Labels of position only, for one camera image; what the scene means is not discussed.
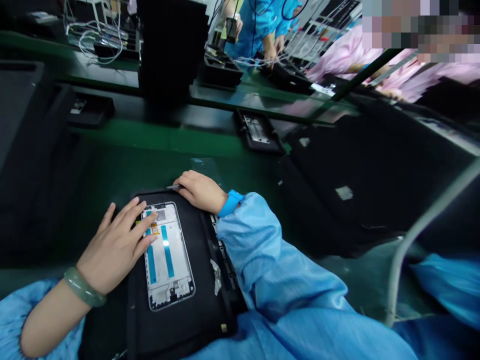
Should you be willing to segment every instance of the green bracelet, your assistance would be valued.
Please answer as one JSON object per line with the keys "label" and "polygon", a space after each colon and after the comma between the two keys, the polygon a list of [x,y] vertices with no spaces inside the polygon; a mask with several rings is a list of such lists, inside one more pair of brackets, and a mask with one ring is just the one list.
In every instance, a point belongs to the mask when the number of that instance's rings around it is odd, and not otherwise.
{"label": "green bracelet", "polygon": [[91,308],[99,308],[107,302],[107,296],[98,293],[80,275],[76,267],[69,267],[63,275],[73,293]]}

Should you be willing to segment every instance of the blue sleeve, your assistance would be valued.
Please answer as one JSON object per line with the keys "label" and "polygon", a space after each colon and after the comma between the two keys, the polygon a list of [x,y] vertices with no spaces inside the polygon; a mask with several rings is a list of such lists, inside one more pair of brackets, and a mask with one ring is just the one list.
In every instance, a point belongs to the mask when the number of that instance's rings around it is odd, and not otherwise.
{"label": "blue sleeve", "polygon": [[353,312],[346,285],[294,246],[282,240],[282,228],[257,193],[217,224],[249,309],[269,321],[301,308]]}
{"label": "blue sleeve", "polygon": [[272,0],[245,0],[250,3],[250,6],[256,5],[256,8],[251,12],[252,21],[256,16],[256,25],[255,25],[255,34],[262,39],[268,34],[272,34],[274,29],[272,29],[272,19],[275,17],[274,6]]}
{"label": "blue sleeve", "polygon": [[[20,349],[20,335],[27,317],[44,296],[57,285],[58,280],[48,279],[25,286],[0,301],[0,349],[5,360],[26,360]],[[76,360],[85,318],[66,336],[66,338],[45,360]]]}
{"label": "blue sleeve", "polygon": [[[287,19],[290,19],[294,16],[294,10],[297,6],[300,6],[302,3],[298,2],[297,0],[286,0],[288,1],[287,5],[285,6],[284,9],[280,9],[280,11],[283,11],[283,16],[286,17]],[[282,16],[282,13],[280,13],[280,17],[282,18],[280,20],[280,23],[276,27],[275,30],[275,37],[279,37],[280,35],[285,35],[286,33],[289,32],[290,24],[293,20],[285,20]]]}

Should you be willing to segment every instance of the blue adhesive strip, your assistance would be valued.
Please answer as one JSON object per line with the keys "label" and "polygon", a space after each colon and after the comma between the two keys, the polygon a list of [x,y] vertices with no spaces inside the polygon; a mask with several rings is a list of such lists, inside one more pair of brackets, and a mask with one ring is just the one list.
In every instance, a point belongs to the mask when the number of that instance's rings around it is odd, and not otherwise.
{"label": "blue adhesive strip", "polygon": [[165,261],[166,261],[166,268],[168,270],[168,277],[173,278],[175,276],[174,264],[172,263],[172,254],[170,253],[169,238],[167,236],[167,227],[165,225],[162,225],[160,229],[161,229],[161,237],[163,238],[163,248],[165,249]]}
{"label": "blue adhesive strip", "polygon": [[154,259],[154,248],[152,245],[148,247],[146,251],[148,255],[148,270],[150,272],[150,284],[155,284],[157,282],[157,273],[155,272],[155,259]]}

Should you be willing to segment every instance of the black holder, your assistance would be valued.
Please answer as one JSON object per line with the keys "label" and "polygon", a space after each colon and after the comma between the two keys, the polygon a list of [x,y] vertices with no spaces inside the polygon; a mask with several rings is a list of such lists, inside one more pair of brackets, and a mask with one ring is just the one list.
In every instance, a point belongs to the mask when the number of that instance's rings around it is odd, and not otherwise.
{"label": "black holder", "polygon": [[242,81],[243,71],[226,53],[220,49],[214,49],[216,56],[206,51],[203,57],[202,81],[226,88],[236,87]]}
{"label": "black holder", "polygon": [[[212,216],[190,205],[175,191],[158,189],[137,195],[149,205],[175,203],[196,292],[191,298],[152,312],[147,301],[145,261],[141,257],[128,276],[128,359],[180,359],[216,339],[235,334],[238,328],[236,302],[243,303],[241,312],[247,308],[240,288],[232,289],[231,282],[225,278],[228,273],[222,254],[225,249],[216,237]],[[217,295],[214,294],[215,275],[210,259],[218,264],[222,276],[222,287]]]}
{"label": "black holder", "polygon": [[76,92],[76,101],[68,115],[68,124],[74,128],[101,129],[115,113],[111,97]]}
{"label": "black holder", "polygon": [[[256,53],[257,59],[264,59],[262,51]],[[312,95],[315,90],[311,88],[313,82],[310,81],[293,62],[288,59],[282,59],[273,65],[273,70],[269,66],[259,67],[260,73],[271,81],[281,90],[291,93]]]}
{"label": "black holder", "polygon": [[[128,59],[140,61],[140,34],[136,30],[129,29],[120,29],[121,31],[128,34],[128,39],[126,40],[126,46],[123,46],[123,49],[118,56],[118,59]],[[100,58],[109,58],[115,56],[115,54],[120,50],[119,48],[104,45],[99,41],[95,41],[93,44],[95,54]]]}
{"label": "black holder", "polygon": [[[255,118],[258,124],[255,124],[254,126],[250,125],[249,127],[245,116],[248,118]],[[233,113],[233,117],[235,118],[238,134],[247,149],[273,155],[285,155],[287,153],[268,116],[259,112],[236,109]],[[263,141],[254,139],[254,137],[259,137],[258,126],[261,127],[264,134],[264,136],[260,136]]]}

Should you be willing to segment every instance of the pink uniform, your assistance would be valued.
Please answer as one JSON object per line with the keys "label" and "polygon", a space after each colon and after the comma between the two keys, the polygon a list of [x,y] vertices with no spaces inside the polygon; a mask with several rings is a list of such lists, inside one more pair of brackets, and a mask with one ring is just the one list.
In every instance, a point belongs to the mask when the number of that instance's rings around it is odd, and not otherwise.
{"label": "pink uniform", "polygon": [[[364,48],[362,41],[362,25],[355,26],[351,31],[338,39],[320,58],[319,62],[307,73],[307,77],[315,82],[321,82],[325,74],[333,74],[347,80],[357,74],[346,74],[352,64],[369,64],[383,52],[381,48]],[[395,56],[388,65],[393,66],[411,54],[414,49],[405,49]],[[422,67],[414,59],[392,73],[383,81],[378,90],[395,91],[407,101],[417,101],[425,90],[439,82],[439,78],[447,76],[464,84],[480,78],[480,64],[478,63],[439,63],[409,79]]]}

